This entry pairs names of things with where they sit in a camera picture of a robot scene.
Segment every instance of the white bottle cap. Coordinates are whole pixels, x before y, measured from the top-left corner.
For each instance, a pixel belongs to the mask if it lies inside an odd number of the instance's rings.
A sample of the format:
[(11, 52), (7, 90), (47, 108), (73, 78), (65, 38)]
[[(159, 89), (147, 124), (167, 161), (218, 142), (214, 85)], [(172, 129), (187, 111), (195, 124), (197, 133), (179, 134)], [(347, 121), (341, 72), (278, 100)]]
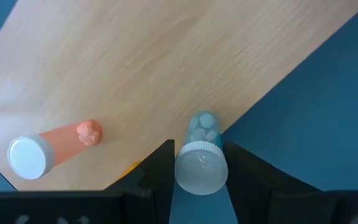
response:
[(195, 195), (217, 192), (226, 183), (228, 173), (222, 150), (208, 141), (184, 145), (175, 161), (175, 178), (179, 186)]
[(50, 171), (55, 163), (55, 154), (43, 137), (26, 136), (11, 142), (7, 159), (17, 175), (34, 180)]

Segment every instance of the orange object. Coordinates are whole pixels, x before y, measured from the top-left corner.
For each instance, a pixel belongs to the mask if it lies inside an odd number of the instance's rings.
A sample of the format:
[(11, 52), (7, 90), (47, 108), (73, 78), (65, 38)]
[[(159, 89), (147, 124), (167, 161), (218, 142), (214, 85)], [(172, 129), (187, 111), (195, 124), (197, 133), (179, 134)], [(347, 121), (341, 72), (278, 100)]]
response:
[(24, 136), (11, 142), (8, 161), (22, 178), (37, 179), (49, 170), (100, 142), (102, 129), (93, 120)]
[(121, 174), (121, 176), (119, 176), (118, 179), (121, 179), (121, 178), (125, 177), (125, 175), (127, 175), (130, 171), (132, 171), (133, 169), (135, 169), (141, 162), (142, 162), (142, 161), (136, 161), (136, 162), (134, 162), (133, 164), (131, 164), (131, 166), (130, 166), (128, 169), (126, 169), (126, 170)]
[(102, 129), (93, 120), (70, 124), (40, 134), (55, 153), (55, 166), (100, 142)]

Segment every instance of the black plastic part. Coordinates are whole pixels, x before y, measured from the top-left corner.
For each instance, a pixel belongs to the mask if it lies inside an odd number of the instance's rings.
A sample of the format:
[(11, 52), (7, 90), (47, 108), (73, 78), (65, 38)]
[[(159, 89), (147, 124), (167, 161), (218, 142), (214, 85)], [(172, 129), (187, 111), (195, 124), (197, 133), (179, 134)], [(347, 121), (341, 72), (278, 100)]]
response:
[(332, 223), (334, 224), (358, 224), (358, 190), (337, 190), (326, 192), (338, 198)]
[[(134, 170), (106, 190), (131, 192), (138, 192), (142, 189), (151, 190), (154, 196), (154, 206), (144, 209), (153, 209), (153, 223), (169, 223), (175, 183), (174, 168), (175, 141), (167, 140)], [(141, 223), (146, 222), (149, 223), (147, 220), (141, 220)]]
[(320, 191), (278, 170), (233, 142), (224, 143), (229, 167), (226, 186), (236, 213), (242, 223), (268, 223), (272, 194), (318, 194)]
[(270, 198), (268, 224), (330, 224), (337, 198), (324, 193), (282, 194)]
[[(126, 203), (122, 193), (9, 192), (0, 194), (0, 223), (49, 224), (63, 218), (75, 223), (81, 217), (94, 223), (123, 223)], [(21, 223), (20, 217), (29, 220)]]

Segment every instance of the wooden board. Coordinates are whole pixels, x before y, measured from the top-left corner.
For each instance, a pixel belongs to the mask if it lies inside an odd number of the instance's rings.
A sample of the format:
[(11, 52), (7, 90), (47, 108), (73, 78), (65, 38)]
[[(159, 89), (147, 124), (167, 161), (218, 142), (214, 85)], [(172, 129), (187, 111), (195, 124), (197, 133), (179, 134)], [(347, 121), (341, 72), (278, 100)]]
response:
[[(0, 31), (0, 172), (20, 190), (103, 189), (198, 110), (228, 128), (358, 11), (358, 0), (19, 0)], [(103, 143), (39, 180), (6, 150), (94, 118)]]

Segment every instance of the pill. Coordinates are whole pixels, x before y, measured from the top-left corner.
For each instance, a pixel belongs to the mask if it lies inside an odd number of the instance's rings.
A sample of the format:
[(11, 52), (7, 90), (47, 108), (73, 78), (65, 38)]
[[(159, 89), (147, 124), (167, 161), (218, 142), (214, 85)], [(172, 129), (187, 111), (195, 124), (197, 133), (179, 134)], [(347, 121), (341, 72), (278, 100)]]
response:
[(214, 139), (216, 138), (217, 135), (218, 135), (218, 134), (217, 134), (216, 131), (210, 130), (210, 131), (206, 134), (205, 140), (206, 140), (206, 141), (214, 141)]
[(200, 141), (205, 138), (206, 131), (202, 128), (197, 128), (190, 136), (190, 141)]
[(192, 118), (189, 124), (189, 129), (194, 130), (197, 127), (197, 124), (198, 124), (198, 119)]
[(215, 118), (206, 113), (200, 116), (200, 124), (203, 128), (211, 128), (215, 124)]

